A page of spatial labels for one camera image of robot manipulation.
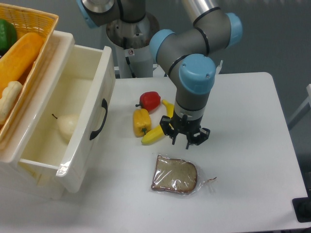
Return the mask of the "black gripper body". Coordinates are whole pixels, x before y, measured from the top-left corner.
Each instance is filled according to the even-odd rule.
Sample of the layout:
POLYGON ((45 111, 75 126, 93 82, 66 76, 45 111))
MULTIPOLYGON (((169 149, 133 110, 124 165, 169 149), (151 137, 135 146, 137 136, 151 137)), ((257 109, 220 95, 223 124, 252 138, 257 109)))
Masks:
POLYGON ((179 134, 183 134, 191 145, 200 145, 208 140, 210 135, 210 129, 201 127, 202 118, 203 117, 193 120, 190 119, 190 116, 188 115, 180 117, 174 113, 172 118, 162 116, 160 126, 164 134, 171 140, 172 137, 177 137, 179 134))

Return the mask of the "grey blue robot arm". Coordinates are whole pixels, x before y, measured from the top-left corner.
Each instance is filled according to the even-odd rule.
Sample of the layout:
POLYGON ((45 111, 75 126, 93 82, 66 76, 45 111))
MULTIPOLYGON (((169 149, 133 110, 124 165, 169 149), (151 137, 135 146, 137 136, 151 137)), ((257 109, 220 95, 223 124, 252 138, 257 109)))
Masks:
POLYGON ((121 78, 148 77, 158 64, 176 86, 174 104, 152 130, 139 126, 141 142, 150 145, 164 136, 178 134, 188 145, 200 145, 210 135, 201 120, 215 76, 209 55, 237 44, 243 33, 240 19, 224 13, 213 0, 182 2, 193 28, 182 34, 159 29, 157 19, 146 11, 143 0, 79 0, 77 5, 89 27, 106 27, 114 45, 121 78))

